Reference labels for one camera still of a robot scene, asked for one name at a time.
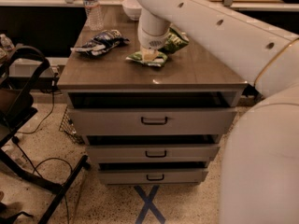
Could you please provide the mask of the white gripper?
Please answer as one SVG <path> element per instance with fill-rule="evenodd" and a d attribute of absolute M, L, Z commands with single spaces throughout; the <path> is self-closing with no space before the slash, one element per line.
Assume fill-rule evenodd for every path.
<path fill-rule="evenodd" d="M 164 46 L 168 37 L 169 26 L 169 21 L 153 15 L 144 8 L 141 10 L 137 34 L 142 46 L 140 51 L 143 61 L 153 61 L 159 55 L 157 49 Z"/>

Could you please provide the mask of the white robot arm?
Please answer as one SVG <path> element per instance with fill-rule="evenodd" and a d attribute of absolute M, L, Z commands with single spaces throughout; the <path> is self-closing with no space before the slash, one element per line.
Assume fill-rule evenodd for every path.
<path fill-rule="evenodd" d="M 299 224 L 297 35 L 207 0 L 137 1 L 142 47 L 161 48 L 175 24 L 263 96 L 227 139 L 219 224 Z"/>

